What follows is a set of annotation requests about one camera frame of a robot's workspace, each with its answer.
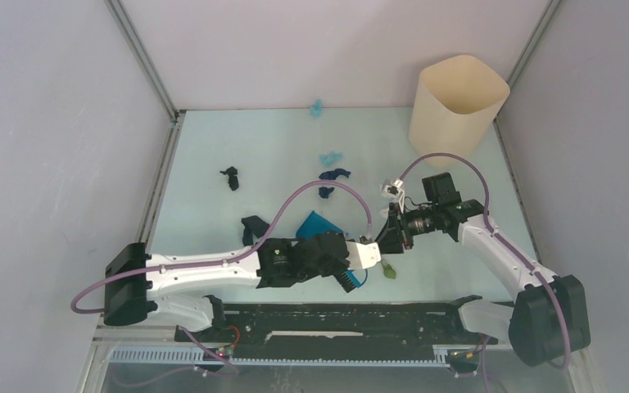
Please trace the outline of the green paper scrap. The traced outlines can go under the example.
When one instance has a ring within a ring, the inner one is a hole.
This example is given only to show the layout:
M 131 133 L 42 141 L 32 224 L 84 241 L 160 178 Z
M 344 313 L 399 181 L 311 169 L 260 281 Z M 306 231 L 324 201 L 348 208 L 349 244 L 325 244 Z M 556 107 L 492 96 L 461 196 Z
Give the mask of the green paper scrap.
M 389 262 L 382 260 L 380 265 L 382 266 L 382 274 L 386 279 L 395 280 L 397 278 L 396 270 Z

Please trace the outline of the blue plastic dustpan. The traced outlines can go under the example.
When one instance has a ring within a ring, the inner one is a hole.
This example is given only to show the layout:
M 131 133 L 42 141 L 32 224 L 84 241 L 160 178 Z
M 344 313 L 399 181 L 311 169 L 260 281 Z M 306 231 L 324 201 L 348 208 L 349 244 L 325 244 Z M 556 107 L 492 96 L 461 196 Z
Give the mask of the blue plastic dustpan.
M 344 233 L 342 229 L 325 219 L 322 215 L 311 211 L 301 226 L 296 230 L 296 238 L 309 239 L 315 235 L 326 232 Z

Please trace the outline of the blue hand brush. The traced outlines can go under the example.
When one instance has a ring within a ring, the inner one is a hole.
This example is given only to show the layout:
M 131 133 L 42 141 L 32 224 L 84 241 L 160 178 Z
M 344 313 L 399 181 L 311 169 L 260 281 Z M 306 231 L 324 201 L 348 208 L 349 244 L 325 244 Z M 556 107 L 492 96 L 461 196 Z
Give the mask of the blue hand brush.
M 369 272 L 367 269 L 347 270 L 346 276 L 354 288 L 360 288 L 368 281 Z

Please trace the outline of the white paper scrap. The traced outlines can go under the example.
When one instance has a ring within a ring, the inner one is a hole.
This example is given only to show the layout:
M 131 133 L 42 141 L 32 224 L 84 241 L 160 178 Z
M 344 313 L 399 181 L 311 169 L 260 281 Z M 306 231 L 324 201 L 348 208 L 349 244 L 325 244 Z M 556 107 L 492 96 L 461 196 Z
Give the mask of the white paper scrap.
M 383 197 L 389 199 L 387 206 L 380 210 L 381 216 L 387 216 L 390 206 L 400 204 L 404 196 L 404 189 L 398 183 L 385 183 L 380 187 L 380 193 Z

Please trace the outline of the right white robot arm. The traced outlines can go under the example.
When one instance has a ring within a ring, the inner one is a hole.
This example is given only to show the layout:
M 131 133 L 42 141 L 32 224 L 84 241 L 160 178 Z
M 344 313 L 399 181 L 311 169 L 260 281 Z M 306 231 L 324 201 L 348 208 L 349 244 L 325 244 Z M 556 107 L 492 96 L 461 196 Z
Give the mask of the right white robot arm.
M 457 300 L 458 311 L 443 321 L 449 339 L 464 342 L 480 333 L 508 342 L 531 367 L 565 359 L 591 344 L 580 280 L 560 276 L 530 259 L 502 234 L 481 202 L 462 199 L 450 174 L 424 178 L 423 187 L 427 202 L 408 210 L 402 180 L 382 185 L 381 193 L 391 200 L 376 241 L 382 254 L 402 254 L 413 248 L 420 235 L 447 234 L 485 264 L 512 301 L 502 305 L 480 296 Z

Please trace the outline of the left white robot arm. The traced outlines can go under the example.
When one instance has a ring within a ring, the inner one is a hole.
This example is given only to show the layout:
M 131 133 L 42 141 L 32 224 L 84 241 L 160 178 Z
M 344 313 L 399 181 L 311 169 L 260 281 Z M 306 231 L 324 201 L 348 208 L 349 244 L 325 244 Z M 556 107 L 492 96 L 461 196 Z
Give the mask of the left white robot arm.
M 356 285 L 348 273 L 380 259 L 377 244 L 347 241 L 335 232 L 268 238 L 256 251 L 245 247 L 208 255 L 148 254 L 145 243 L 131 243 L 106 267 L 103 321 L 124 327 L 163 320 L 216 341 L 225 333 L 226 319 L 215 290 L 286 288 L 333 277 L 349 292 Z

